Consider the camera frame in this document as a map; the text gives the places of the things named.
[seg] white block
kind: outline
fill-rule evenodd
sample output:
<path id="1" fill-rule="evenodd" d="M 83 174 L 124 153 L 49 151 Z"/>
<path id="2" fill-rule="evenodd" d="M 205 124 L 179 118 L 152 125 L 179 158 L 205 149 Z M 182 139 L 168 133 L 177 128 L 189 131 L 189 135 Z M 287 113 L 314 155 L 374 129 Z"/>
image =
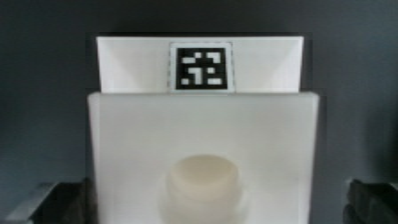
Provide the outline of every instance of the white block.
<path id="1" fill-rule="evenodd" d="M 214 68 L 207 68 L 207 74 L 214 73 Z"/>
<path id="2" fill-rule="evenodd" d="M 220 79 L 207 79 L 207 84 L 209 85 L 220 85 L 221 84 L 221 80 Z"/>
<path id="3" fill-rule="evenodd" d="M 214 64 L 220 63 L 220 53 L 207 53 L 205 56 L 212 59 Z"/>
<path id="4" fill-rule="evenodd" d="M 195 58 L 200 58 L 202 57 L 202 53 L 195 53 Z"/>
<path id="5" fill-rule="evenodd" d="M 181 80 L 181 84 L 182 84 L 182 85 L 188 85 L 188 84 L 189 84 L 189 80 L 188 80 L 188 79 L 182 79 L 182 80 Z"/>
<path id="6" fill-rule="evenodd" d="M 200 68 L 188 68 L 188 73 L 195 77 L 195 85 L 202 84 L 202 69 Z"/>
<path id="7" fill-rule="evenodd" d="M 316 108 L 312 94 L 90 95 L 101 224 L 168 224 L 163 215 L 177 211 L 193 211 L 195 216 L 195 200 L 179 194 L 172 195 L 181 200 L 168 200 L 163 190 L 172 167 L 197 155 L 230 161 L 241 185 L 221 179 L 218 185 L 191 191 L 195 184 L 177 178 L 177 189 L 189 186 L 177 192 L 200 200 L 200 192 L 211 191 L 202 198 L 209 200 L 220 188 L 241 189 L 244 193 L 234 195 L 243 195 L 246 203 L 236 207 L 243 213 L 232 217 L 244 217 L 237 223 L 307 224 Z M 177 211 L 161 210 L 166 204 Z"/>
<path id="8" fill-rule="evenodd" d="M 195 58 L 182 58 L 182 63 L 184 64 L 193 64 L 195 63 Z"/>

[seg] cylindrical hole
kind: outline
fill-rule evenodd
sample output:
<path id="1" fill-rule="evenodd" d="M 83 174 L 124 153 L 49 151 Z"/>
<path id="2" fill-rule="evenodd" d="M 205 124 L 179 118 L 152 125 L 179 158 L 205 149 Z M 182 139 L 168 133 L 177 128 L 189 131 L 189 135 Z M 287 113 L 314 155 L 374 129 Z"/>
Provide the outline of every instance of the cylindrical hole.
<path id="1" fill-rule="evenodd" d="M 246 200 L 237 166 L 214 155 L 184 158 L 172 166 L 159 197 L 165 224 L 241 224 Z"/>
<path id="2" fill-rule="evenodd" d="M 173 165 L 168 182 L 191 200 L 211 201 L 236 191 L 237 168 L 218 156 L 191 156 Z"/>

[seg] dark surface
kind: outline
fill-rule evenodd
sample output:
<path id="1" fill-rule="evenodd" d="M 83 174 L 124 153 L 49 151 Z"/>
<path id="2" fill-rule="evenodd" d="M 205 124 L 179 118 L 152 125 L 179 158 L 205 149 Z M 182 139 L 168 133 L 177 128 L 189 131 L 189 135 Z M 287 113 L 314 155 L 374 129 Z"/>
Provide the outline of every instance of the dark surface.
<path id="1" fill-rule="evenodd" d="M 349 183 L 344 224 L 398 223 L 398 190 L 387 183 Z"/>
<path id="2" fill-rule="evenodd" d="M 95 224 L 93 215 L 90 181 L 60 183 L 31 214 L 33 224 Z"/>
<path id="3" fill-rule="evenodd" d="M 93 33 L 305 32 L 301 89 L 323 100 L 310 223 L 340 223 L 346 180 L 398 181 L 398 1 L 3 0 L 0 28 L 0 217 L 37 182 L 90 173 Z"/>

